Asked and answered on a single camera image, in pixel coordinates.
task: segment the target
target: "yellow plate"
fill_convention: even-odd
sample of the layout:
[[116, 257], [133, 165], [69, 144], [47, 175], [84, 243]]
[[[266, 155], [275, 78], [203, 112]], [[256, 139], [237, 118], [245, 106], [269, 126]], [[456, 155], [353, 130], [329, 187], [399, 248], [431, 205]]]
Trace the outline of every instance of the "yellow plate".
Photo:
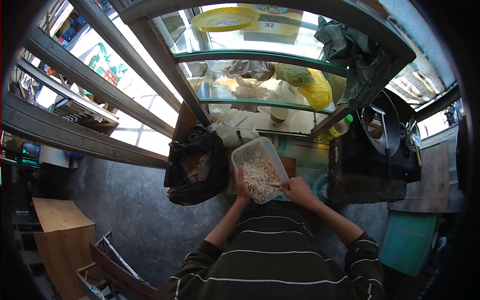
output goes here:
[[247, 28], [255, 24], [260, 14], [243, 7], [217, 8], [203, 12], [192, 19], [192, 26], [205, 32], [225, 32]]

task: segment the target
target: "hand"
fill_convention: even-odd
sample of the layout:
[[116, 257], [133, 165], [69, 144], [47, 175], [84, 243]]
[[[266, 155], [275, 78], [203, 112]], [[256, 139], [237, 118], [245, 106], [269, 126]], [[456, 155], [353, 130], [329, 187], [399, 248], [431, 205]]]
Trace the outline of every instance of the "hand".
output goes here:
[[237, 199], [240, 203], [247, 205], [252, 201], [252, 196], [248, 190], [245, 181], [243, 180], [243, 165], [239, 166], [238, 172], [234, 172], [235, 182], [237, 183]]
[[318, 204], [323, 204], [313, 195], [312, 190], [303, 181], [302, 177], [292, 177], [288, 181], [283, 182], [280, 185], [280, 190], [293, 203], [303, 206], [308, 210], [314, 209]]

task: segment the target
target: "glass display case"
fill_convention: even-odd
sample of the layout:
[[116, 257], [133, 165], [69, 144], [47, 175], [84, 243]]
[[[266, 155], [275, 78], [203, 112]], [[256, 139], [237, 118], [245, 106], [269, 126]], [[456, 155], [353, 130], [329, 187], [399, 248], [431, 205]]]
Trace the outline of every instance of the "glass display case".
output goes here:
[[[242, 10], [247, 10], [243, 11], [245, 15], [255, 20], [246, 18], [243, 23], [237, 22], [234, 14], [242, 14]], [[216, 23], [221, 13], [230, 15]], [[257, 129], [274, 130], [271, 124], [266, 126], [274, 119], [273, 110], [283, 117], [288, 115], [282, 125], [275, 125], [281, 128], [278, 131], [316, 136], [351, 111], [345, 101], [337, 105], [347, 77], [354, 78], [356, 86], [349, 88], [349, 93], [355, 90], [355, 95], [368, 81], [364, 78], [358, 84], [364, 74], [357, 74], [363, 72], [353, 59], [357, 50], [372, 54], [367, 65], [373, 64], [374, 56], [378, 57], [379, 48], [392, 54], [393, 59], [386, 59], [383, 65], [387, 71], [382, 80], [392, 78], [415, 57], [385, 17], [354, 0], [333, 0], [321, 6], [270, 0], [264, 4], [141, 0], [121, 12], [120, 17], [162, 70], [169, 73], [172, 84], [183, 93], [182, 97], [204, 125], [211, 122], [207, 119], [212, 105], [228, 105], [237, 109], [238, 115], [248, 114]], [[332, 28], [332, 24], [335, 33], [325, 30]], [[329, 58], [337, 48], [331, 43], [325, 48], [320, 42], [331, 40], [332, 35], [351, 44], [344, 48], [347, 53], [334, 58], [334, 63]], [[287, 68], [290, 69], [287, 76], [278, 68], [285, 65], [291, 66]], [[350, 65], [356, 70], [349, 76]], [[292, 79], [306, 72], [309, 74], [305, 76], [310, 77], [307, 84]], [[376, 80], [378, 85], [382, 84], [382, 80]], [[325, 90], [330, 95], [320, 101]]]

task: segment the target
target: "concrete floor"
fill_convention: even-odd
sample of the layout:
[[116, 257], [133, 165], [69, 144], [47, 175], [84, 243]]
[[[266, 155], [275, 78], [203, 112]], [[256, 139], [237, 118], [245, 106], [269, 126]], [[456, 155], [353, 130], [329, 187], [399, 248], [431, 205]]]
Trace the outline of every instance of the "concrete floor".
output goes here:
[[[182, 207], [167, 198], [165, 171], [84, 158], [69, 176], [66, 193], [96, 223], [100, 237], [112, 230], [112, 243], [130, 266], [154, 287], [179, 271], [230, 208], [233, 199], [218, 195]], [[386, 203], [353, 204], [338, 211], [382, 244]], [[346, 249], [333, 232], [313, 221], [316, 245], [343, 266]]]

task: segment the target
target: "striped shirt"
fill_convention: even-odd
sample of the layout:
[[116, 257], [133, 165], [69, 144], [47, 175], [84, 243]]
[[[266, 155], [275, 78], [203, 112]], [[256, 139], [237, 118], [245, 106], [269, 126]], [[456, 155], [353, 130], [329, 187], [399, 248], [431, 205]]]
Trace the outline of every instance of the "striped shirt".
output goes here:
[[203, 241], [157, 299], [383, 299], [378, 245], [366, 233], [348, 247], [345, 269], [315, 250], [297, 212], [244, 213], [222, 252]]

